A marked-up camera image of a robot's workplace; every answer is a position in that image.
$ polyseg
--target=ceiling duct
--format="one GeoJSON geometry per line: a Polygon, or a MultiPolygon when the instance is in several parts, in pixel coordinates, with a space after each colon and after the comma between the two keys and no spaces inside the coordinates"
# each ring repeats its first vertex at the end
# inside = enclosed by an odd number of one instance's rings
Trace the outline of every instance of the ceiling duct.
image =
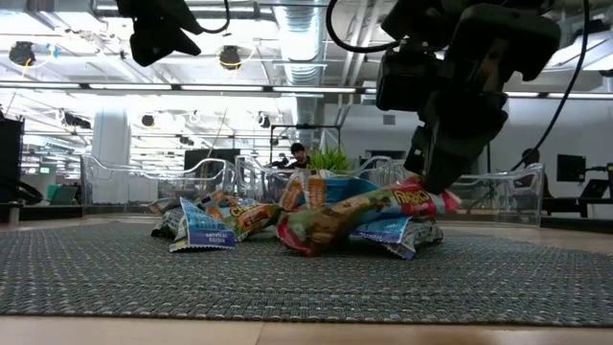
{"type": "MultiPolygon", "coordinates": [[[[322,50],[323,11],[320,8],[284,6],[274,9],[280,28],[281,52],[284,60],[309,62],[318,59],[322,50]]],[[[287,83],[290,85],[319,85],[321,66],[315,64],[287,64],[287,83]]],[[[316,98],[296,98],[296,124],[321,125],[323,107],[316,98]]],[[[312,131],[300,130],[298,140],[309,144],[312,131]]]]}

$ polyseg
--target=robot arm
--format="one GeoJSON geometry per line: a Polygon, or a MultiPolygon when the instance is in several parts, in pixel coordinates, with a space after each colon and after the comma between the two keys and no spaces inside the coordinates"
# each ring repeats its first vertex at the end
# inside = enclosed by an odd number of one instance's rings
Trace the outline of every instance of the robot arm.
{"type": "Polygon", "coordinates": [[[508,118],[502,89],[511,75],[534,80],[557,50],[558,25],[540,16],[550,3],[496,3],[398,0],[381,24],[399,44],[385,47],[376,106],[418,113],[423,126],[404,167],[420,173],[430,193],[455,182],[502,129],[508,118]],[[444,59],[437,59],[434,52],[444,47],[444,59]]]}

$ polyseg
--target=pile of snack bags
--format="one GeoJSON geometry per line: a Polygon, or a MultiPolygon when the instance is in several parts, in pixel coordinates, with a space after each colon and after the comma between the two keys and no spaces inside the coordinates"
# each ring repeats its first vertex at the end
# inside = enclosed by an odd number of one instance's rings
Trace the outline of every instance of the pile of snack bags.
{"type": "Polygon", "coordinates": [[[278,204],[217,191],[194,201],[158,200],[149,208],[162,215],[151,235],[173,238],[170,252],[231,249],[251,235],[274,229],[283,245],[305,256],[355,236],[411,260],[420,245],[443,239],[435,218],[455,212],[459,204],[449,191],[427,193],[417,177],[378,188],[353,176],[296,170],[278,204]]]}

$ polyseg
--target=white column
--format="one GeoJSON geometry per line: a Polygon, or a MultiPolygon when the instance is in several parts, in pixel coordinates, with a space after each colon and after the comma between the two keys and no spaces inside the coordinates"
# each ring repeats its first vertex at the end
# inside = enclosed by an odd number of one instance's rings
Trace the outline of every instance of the white column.
{"type": "Polygon", "coordinates": [[[104,106],[96,112],[92,155],[111,169],[91,167],[92,176],[88,182],[92,184],[95,204],[129,201],[129,172],[117,172],[112,168],[129,165],[130,140],[130,122],[124,108],[104,106]]]}
{"type": "Polygon", "coordinates": [[[613,77],[602,77],[606,92],[613,92],[613,77]]]}

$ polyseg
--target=monitor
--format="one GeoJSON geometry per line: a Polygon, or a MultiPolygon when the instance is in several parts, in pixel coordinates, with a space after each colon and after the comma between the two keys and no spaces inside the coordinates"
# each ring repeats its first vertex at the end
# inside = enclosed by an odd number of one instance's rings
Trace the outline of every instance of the monitor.
{"type": "Polygon", "coordinates": [[[556,172],[557,182],[585,182],[585,157],[559,154],[556,172]]]}

